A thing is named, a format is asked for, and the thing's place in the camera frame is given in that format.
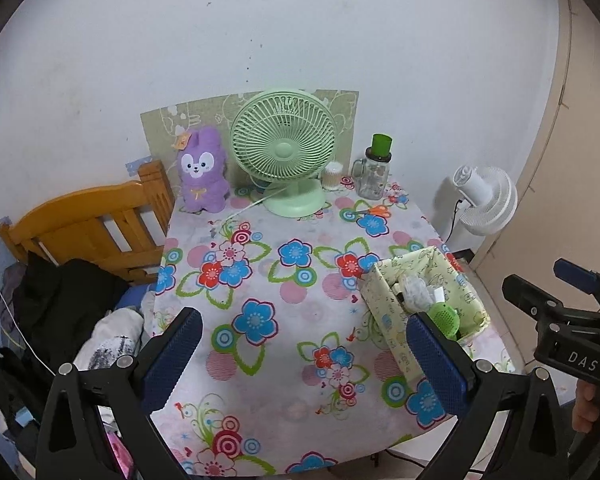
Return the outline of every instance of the plush toy eye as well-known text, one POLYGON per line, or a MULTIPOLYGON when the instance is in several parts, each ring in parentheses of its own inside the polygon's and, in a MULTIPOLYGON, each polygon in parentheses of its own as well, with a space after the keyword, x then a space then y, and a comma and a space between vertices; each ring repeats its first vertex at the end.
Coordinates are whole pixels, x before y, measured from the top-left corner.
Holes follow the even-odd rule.
POLYGON ((193 167, 193 157, 191 155, 189 155, 189 153, 185 153, 182 156, 182 160, 180 161, 181 165, 182 165, 182 170, 185 173, 190 173, 190 169, 193 167))
POLYGON ((200 155, 200 166, 205 168, 205 171, 211 171, 214 167, 214 162, 214 156, 211 153, 205 152, 200 155))

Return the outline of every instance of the wooden headboard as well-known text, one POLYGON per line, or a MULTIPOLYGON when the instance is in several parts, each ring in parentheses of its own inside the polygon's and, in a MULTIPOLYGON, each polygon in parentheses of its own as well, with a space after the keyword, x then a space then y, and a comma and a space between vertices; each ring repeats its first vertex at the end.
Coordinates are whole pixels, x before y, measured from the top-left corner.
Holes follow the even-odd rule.
POLYGON ((21 262, 27 251, 62 264, 72 258, 88 260, 128 282, 155 280, 143 267, 160 265, 163 246, 156 246, 138 208, 149 206, 167 234, 173 211, 173 193, 160 161, 138 169, 140 180, 117 186, 76 191, 49 200, 12 226, 0 224, 0 238, 21 262), (131 248, 123 251, 103 223, 111 217, 131 248))

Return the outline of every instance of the fan base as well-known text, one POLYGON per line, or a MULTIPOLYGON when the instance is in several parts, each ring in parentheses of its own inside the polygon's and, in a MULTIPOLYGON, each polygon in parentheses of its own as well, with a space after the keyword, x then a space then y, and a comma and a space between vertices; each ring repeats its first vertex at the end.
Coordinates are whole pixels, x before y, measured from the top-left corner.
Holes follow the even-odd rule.
POLYGON ((289 184, 279 184, 267 187, 263 202, 273 214, 286 218, 300 218, 314 214, 323 208, 325 195, 320 181, 314 178, 297 180, 289 184), (282 192, 275 194, 281 187, 282 192))

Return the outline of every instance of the white fan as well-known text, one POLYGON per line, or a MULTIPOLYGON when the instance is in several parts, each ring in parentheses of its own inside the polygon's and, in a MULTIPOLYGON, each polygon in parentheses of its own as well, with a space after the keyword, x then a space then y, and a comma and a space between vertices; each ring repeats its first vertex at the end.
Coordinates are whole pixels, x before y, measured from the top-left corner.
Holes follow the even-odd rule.
POLYGON ((492 235, 513 217, 518 206, 518 191, 504 170, 461 166, 452 182, 471 204, 459 218, 471 234, 492 235))

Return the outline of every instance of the fan center cap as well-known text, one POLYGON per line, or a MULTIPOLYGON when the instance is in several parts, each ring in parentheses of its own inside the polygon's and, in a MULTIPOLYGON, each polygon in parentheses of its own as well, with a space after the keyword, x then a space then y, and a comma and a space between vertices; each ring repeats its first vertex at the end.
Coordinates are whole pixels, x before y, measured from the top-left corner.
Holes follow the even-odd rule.
POLYGON ((294 154, 294 147, 286 141, 279 142, 273 149, 273 152, 279 158, 289 158, 294 154))

